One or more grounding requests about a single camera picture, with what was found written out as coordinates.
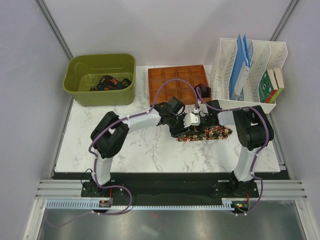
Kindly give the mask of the colourful floral patterned tie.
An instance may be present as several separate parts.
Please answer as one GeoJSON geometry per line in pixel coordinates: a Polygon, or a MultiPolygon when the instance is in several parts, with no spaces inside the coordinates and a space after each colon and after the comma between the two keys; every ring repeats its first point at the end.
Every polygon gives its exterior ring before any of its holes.
{"type": "Polygon", "coordinates": [[[178,142],[196,142],[209,140],[224,140],[227,139],[233,131],[226,126],[211,126],[205,127],[202,130],[193,129],[182,137],[176,137],[178,142]]]}

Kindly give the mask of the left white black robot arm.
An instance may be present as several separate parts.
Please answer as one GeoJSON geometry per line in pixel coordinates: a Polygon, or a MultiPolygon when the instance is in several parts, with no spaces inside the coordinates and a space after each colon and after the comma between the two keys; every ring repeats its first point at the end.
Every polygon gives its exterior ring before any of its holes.
{"type": "Polygon", "coordinates": [[[99,197],[109,193],[113,157],[122,149],[127,135],[148,127],[167,125],[171,136],[180,138],[189,132],[191,126],[201,123],[198,113],[197,108],[195,113],[186,113],[184,103],[176,97],[132,115],[119,116],[113,111],[107,112],[90,135],[89,152],[95,156],[92,191],[99,197]]]}

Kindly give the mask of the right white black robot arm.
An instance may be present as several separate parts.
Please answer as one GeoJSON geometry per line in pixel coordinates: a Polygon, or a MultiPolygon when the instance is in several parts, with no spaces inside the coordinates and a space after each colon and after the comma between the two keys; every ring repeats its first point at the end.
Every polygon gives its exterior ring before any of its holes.
{"type": "Polygon", "coordinates": [[[260,152],[274,138],[274,130],[260,105],[223,110],[218,100],[205,103],[209,114],[213,114],[216,123],[221,126],[234,126],[241,151],[238,163],[231,172],[228,190],[240,197],[253,190],[255,169],[260,152]]]}

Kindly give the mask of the rolled dark red tie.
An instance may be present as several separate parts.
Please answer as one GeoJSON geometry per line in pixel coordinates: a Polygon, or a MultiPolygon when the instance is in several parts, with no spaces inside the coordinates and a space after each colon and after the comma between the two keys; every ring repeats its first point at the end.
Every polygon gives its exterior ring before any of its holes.
{"type": "Polygon", "coordinates": [[[196,92],[196,95],[197,95],[198,99],[199,98],[205,99],[205,98],[210,98],[211,97],[211,88],[206,86],[203,83],[200,83],[200,84],[196,85],[194,87],[194,90],[196,92]]]}

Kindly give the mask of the orange compartment tray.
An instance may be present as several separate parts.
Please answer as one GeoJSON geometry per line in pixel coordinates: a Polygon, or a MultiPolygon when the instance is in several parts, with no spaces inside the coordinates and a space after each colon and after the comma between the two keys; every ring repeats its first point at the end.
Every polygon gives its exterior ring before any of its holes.
{"type": "MultiPolygon", "coordinates": [[[[185,105],[193,105],[196,102],[193,89],[198,84],[209,87],[203,65],[149,68],[149,103],[160,104],[176,97],[185,105]]],[[[212,97],[203,99],[208,102],[212,97]]]]}

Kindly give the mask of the white booklet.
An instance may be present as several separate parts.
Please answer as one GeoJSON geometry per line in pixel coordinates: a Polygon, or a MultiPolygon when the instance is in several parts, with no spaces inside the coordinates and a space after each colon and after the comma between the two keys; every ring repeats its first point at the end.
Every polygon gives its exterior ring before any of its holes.
{"type": "Polygon", "coordinates": [[[246,66],[245,63],[242,64],[233,91],[235,95],[240,95],[250,70],[250,67],[246,66]]]}

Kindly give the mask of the green book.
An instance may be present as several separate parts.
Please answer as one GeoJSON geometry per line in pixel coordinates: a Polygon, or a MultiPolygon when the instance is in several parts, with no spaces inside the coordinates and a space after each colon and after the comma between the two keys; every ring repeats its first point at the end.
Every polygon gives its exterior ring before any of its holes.
{"type": "Polygon", "coordinates": [[[284,88],[278,89],[274,69],[267,69],[259,82],[258,93],[261,103],[274,104],[276,98],[284,90],[284,88]]]}

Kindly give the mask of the blue folder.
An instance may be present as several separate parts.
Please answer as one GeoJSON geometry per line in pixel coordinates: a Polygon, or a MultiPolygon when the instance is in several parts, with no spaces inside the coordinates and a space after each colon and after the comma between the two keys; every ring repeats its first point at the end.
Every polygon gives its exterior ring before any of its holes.
{"type": "Polygon", "coordinates": [[[229,80],[229,99],[234,101],[243,101],[245,84],[243,85],[240,95],[234,94],[234,88],[243,63],[245,63],[247,67],[250,67],[250,69],[252,67],[251,62],[254,53],[254,45],[252,40],[247,40],[246,35],[242,36],[241,34],[238,35],[236,44],[237,52],[229,80]]]}

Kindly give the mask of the beige paperback book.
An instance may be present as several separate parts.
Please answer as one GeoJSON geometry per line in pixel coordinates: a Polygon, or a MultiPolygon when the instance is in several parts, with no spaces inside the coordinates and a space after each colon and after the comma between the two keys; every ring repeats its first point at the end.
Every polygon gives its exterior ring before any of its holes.
{"type": "Polygon", "coordinates": [[[278,89],[283,89],[284,86],[284,78],[283,78],[283,72],[281,68],[274,68],[274,77],[277,83],[278,89]]]}

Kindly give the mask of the white plastic file organizer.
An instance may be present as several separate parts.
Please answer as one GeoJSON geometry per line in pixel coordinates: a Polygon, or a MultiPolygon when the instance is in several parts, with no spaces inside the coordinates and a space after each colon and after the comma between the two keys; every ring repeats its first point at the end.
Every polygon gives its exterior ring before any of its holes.
{"type": "Polygon", "coordinates": [[[221,38],[210,73],[211,97],[222,109],[260,105],[269,114],[276,103],[261,102],[259,83],[267,69],[282,68],[288,55],[283,41],[221,38]]]}

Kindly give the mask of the dark blue orange tie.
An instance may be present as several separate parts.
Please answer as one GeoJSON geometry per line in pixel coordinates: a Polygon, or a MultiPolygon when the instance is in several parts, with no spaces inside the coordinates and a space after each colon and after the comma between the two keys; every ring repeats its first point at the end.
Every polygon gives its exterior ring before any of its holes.
{"type": "Polygon", "coordinates": [[[122,81],[117,80],[111,75],[104,75],[101,77],[99,83],[96,86],[90,88],[90,91],[117,91],[128,88],[132,82],[128,78],[124,78],[122,81]]]}

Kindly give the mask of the olive green plastic bin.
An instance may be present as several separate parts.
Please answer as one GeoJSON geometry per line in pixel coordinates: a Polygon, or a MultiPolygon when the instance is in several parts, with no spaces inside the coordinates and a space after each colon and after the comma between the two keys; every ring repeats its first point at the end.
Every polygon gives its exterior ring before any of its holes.
{"type": "Polygon", "coordinates": [[[129,105],[136,96],[136,59],[129,53],[79,55],[67,67],[63,89],[84,107],[129,105]],[[90,91],[102,76],[109,75],[131,85],[122,90],[90,91]]]}

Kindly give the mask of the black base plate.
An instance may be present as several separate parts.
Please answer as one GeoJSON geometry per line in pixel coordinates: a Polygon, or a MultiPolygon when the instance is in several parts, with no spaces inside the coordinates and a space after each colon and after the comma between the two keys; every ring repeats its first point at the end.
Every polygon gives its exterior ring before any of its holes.
{"type": "Polygon", "coordinates": [[[231,173],[112,173],[99,188],[93,179],[82,185],[81,196],[108,198],[119,205],[221,204],[223,198],[251,199],[258,187],[238,196],[228,190],[231,173]]]}

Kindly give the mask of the aluminium frame rail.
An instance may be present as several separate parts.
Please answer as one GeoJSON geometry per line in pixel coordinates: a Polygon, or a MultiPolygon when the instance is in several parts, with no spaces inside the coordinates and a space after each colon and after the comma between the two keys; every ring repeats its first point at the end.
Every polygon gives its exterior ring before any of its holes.
{"type": "MultiPolygon", "coordinates": [[[[41,222],[44,217],[46,209],[46,203],[48,200],[63,199],[99,199],[113,201],[111,197],[95,198],[95,197],[82,197],[81,192],[83,189],[83,183],[78,180],[66,180],[66,179],[50,179],[41,180],[35,195],[31,214],[27,223],[27,227],[23,236],[25,240],[36,240],[39,236],[41,222]]],[[[242,202],[242,198],[223,198],[232,203],[242,202]]]]}

